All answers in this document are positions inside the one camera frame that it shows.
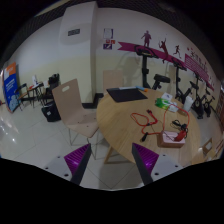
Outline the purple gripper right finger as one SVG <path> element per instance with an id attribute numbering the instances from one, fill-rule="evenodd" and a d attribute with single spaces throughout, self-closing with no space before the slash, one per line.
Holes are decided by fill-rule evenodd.
<path id="1" fill-rule="evenodd" d="M 159 155 L 137 143 L 132 144 L 132 155 L 136 162 L 143 183 L 152 183 L 153 179 L 151 177 L 151 173 L 159 158 Z"/>

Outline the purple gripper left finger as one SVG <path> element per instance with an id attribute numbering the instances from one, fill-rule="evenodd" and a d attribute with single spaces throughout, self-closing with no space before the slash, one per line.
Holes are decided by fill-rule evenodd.
<path id="1" fill-rule="evenodd" d="M 90 155 L 91 145 L 86 144 L 64 157 L 65 162 L 72 174 L 72 183 L 76 185 L 81 183 Z"/>

